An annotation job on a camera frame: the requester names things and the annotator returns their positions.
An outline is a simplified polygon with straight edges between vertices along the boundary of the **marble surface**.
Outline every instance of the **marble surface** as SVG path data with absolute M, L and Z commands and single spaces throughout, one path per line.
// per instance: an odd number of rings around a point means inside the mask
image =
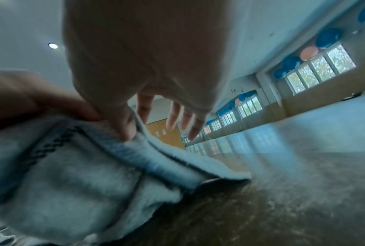
M 253 179 L 202 187 L 110 245 L 365 245 L 365 96 L 188 150 Z

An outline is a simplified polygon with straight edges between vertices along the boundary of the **gray towel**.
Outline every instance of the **gray towel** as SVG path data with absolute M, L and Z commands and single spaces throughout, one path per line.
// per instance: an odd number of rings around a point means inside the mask
M 44 115 L 0 131 L 0 220 L 56 244 L 123 238 L 164 203 L 213 179 L 247 180 L 214 159 L 171 147 L 136 118 L 133 141 L 107 123 Z

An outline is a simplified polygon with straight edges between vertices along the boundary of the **white ceiling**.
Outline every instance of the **white ceiling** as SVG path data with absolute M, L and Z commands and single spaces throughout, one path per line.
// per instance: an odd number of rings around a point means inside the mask
M 257 72 L 340 0 L 253 1 L 233 79 Z M 0 68 L 35 71 L 73 90 L 60 35 L 60 5 L 60 0 L 0 0 Z M 50 49 L 49 42 L 60 49 Z

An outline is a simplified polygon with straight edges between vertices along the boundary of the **ceiling light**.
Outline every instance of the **ceiling light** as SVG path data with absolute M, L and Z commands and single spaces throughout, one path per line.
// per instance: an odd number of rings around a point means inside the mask
M 56 45 L 55 43 L 49 43 L 49 47 L 52 49 L 58 49 L 58 45 Z

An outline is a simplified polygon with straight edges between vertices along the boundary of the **yellow door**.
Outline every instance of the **yellow door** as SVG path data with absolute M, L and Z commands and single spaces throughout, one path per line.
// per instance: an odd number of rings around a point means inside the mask
M 163 143 L 174 147 L 185 149 L 181 135 L 179 134 L 178 126 L 175 126 L 173 131 L 166 129 L 166 120 L 160 120 L 147 125 L 147 130 L 151 135 L 157 137 Z

